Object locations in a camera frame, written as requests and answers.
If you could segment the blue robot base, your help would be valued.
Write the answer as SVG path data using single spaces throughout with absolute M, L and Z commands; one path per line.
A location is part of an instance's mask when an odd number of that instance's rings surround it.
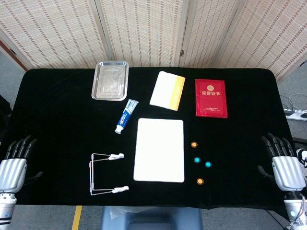
M 100 230 L 202 230 L 201 211 L 191 207 L 106 206 Z

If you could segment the white power strip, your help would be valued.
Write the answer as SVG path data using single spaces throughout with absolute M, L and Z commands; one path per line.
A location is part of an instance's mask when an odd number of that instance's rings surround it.
M 307 121 L 307 111 L 284 109 L 284 114 L 287 119 Z

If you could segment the red certificate folder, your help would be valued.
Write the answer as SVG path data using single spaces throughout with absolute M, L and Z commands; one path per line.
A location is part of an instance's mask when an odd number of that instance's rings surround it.
M 224 80 L 195 80 L 196 116 L 228 118 Z

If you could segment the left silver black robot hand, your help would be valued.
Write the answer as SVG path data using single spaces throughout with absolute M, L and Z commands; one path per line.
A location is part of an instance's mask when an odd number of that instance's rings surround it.
M 27 136 L 12 142 L 0 162 L 0 194 L 15 194 L 21 188 L 42 177 L 43 172 L 26 177 L 28 159 L 37 143 L 37 139 Z

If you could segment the woven bamboo folding screen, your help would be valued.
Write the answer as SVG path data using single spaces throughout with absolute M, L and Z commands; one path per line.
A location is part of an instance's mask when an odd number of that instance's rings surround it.
M 0 41 L 27 69 L 124 60 L 280 78 L 307 58 L 307 0 L 0 0 Z

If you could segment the white rectangular board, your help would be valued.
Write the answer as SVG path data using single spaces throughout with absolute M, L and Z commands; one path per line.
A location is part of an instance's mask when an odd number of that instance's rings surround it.
M 140 182 L 185 181 L 182 120 L 138 120 L 133 179 Z

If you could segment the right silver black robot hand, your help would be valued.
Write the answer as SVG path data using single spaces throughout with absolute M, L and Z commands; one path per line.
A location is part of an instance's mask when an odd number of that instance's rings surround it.
M 302 191 L 306 187 L 306 181 L 290 142 L 271 133 L 261 139 L 271 160 L 273 175 L 268 174 L 260 165 L 257 166 L 259 173 L 276 183 L 283 192 Z

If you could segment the black tablecloth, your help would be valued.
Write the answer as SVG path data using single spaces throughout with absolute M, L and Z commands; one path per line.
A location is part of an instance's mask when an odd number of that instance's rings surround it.
M 163 70 L 185 78 L 178 110 L 149 104 L 161 68 L 130 68 L 127 97 L 139 103 L 121 134 L 115 133 L 115 127 L 126 102 L 94 100 L 93 69 L 26 72 L 0 144 L 0 160 L 12 142 L 31 136 L 37 143 L 27 176 L 40 171 L 43 175 L 21 189 L 18 204 L 282 209 L 284 193 L 257 169 L 260 165 L 272 173 L 262 136 L 271 133 L 292 140 L 274 74 L 266 69 Z M 196 116 L 196 79 L 224 81 L 228 118 Z M 183 121 L 183 183 L 133 179 L 141 117 Z M 124 154 L 123 159 L 94 163 L 95 189 L 130 189 L 91 196 L 92 153 Z M 210 168 L 206 161 L 212 163 Z M 197 184 L 198 178 L 203 185 Z

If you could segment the blue white toothpaste tube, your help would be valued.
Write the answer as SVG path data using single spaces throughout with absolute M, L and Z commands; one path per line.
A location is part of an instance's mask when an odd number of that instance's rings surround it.
M 127 122 L 130 119 L 131 114 L 133 113 L 134 109 L 136 108 L 136 106 L 138 105 L 138 101 L 133 100 L 133 99 L 129 99 L 123 112 L 122 115 L 117 123 L 115 132 L 117 134 L 121 134 L 122 130 L 125 128 Z

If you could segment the black white sneaker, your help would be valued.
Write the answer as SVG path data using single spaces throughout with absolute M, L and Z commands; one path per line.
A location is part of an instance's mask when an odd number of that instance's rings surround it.
M 307 149 L 297 149 L 296 154 L 301 166 L 307 169 Z

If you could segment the rectangular metal tray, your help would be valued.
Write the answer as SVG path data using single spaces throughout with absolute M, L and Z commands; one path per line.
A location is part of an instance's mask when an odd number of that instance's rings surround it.
M 94 72 L 92 98 L 123 101 L 128 92 L 129 64 L 126 61 L 102 61 Z

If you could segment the white yellow notepad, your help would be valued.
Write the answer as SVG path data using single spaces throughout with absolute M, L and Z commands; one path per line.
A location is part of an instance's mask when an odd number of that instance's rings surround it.
M 160 71 L 150 99 L 150 105 L 177 111 L 184 83 L 184 77 Z

